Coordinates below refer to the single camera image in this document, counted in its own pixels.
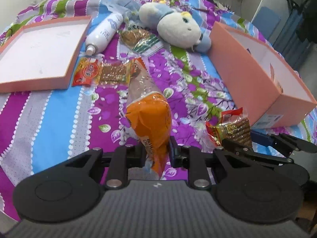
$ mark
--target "bed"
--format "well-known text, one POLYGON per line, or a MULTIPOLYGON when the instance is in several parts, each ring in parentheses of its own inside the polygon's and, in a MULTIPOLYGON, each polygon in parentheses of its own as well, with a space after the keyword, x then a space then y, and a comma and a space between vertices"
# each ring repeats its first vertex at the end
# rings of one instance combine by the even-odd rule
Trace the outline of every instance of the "bed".
MULTIPOLYGON (((170 6, 190 11, 207 33, 215 21, 220 21, 267 42, 250 22, 219 9, 214 3, 167 1, 170 6)), ((90 15, 93 18, 91 32, 109 14, 103 0, 43 0, 19 13, 16 22, 0 36, 0 44, 22 25, 32 22, 90 15)), ((105 59, 112 60, 134 57, 118 36, 113 38, 104 55, 105 59)), ((171 107, 171 135, 178 144, 197 146, 208 152, 196 135, 194 123, 207 115, 212 122, 216 121, 215 115, 220 111, 235 107, 212 62, 206 55, 170 46, 147 58, 146 64, 171 107)), ((0 210, 19 219, 12 203, 12 192, 18 182, 32 174, 94 147, 107 152, 120 145, 136 144, 136 137, 124 117, 126 97, 124 86, 76 86, 67 90, 0 94, 0 210)), ((260 131, 284 132, 317 144, 316 123, 315 109, 297 126, 260 131)), ((273 149, 253 145, 256 152, 279 155, 273 149)), ((174 169, 168 162, 161 179, 186 178, 186 170, 174 169)))

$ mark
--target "metal screw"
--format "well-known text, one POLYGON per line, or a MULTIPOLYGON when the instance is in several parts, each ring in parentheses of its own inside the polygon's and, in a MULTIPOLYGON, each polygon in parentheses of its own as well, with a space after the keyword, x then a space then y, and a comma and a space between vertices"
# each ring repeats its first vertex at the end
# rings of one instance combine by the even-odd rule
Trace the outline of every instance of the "metal screw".
POLYGON ((194 185, 198 188, 205 188, 205 187, 209 186, 209 182, 205 179, 198 179, 198 180, 194 181, 194 185))
POLYGON ((122 185, 122 182, 118 179, 111 179, 107 181, 107 186, 111 188, 117 188, 117 187, 120 187, 121 185, 122 185))

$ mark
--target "white label sticker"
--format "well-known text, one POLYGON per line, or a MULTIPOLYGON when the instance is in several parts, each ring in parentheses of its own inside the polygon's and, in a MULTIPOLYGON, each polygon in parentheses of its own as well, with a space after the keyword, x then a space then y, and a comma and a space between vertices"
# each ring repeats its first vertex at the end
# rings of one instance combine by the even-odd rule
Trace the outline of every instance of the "white label sticker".
POLYGON ((149 137, 148 136, 140 137, 140 141, 144 145, 145 150, 148 153, 148 155, 152 156, 154 151, 153 151, 152 142, 149 139, 149 137))
POLYGON ((282 114, 264 114, 253 126, 252 128, 264 129, 271 128, 276 124, 281 118, 282 114))

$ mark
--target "barcode label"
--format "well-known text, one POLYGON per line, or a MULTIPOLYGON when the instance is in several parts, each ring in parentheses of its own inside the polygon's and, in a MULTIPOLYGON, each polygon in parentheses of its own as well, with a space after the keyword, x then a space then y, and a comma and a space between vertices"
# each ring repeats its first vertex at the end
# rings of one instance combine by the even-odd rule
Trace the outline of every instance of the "barcode label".
POLYGON ((282 114, 264 114, 253 126, 254 129, 264 129, 271 128, 276 124, 281 118, 282 114))

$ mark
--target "snack package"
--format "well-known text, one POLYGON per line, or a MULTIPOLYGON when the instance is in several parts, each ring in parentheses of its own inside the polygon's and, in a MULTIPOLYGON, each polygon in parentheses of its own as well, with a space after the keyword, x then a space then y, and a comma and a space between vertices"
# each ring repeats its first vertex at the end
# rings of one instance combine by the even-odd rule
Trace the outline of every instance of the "snack package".
POLYGON ((250 123, 243 108, 221 112, 221 117, 216 126, 206 122, 209 138, 215 146, 221 146, 225 138, 252 147, 250 123))
POLYGON ((101 58, 81 57, 76 65, 72 86, 98 85, 101 69, 101 58))
POLYGON ((144 56, 150 56, 164 46, 156 35, 145 29, 120 30, 118 32, 121 41, 126 46, 144 56))
POLYGON ((132 64, 133 60, 128 61, 124 64, 121 61, 116 61, 113 63, 104 63, 100 75, 99 84, 129 85, 132 64))
POLYGON ((171 109, 141 58, 134 60, 126 104, 126 118, 148 154, 146 165, 160 178, 167 161, 171 109))

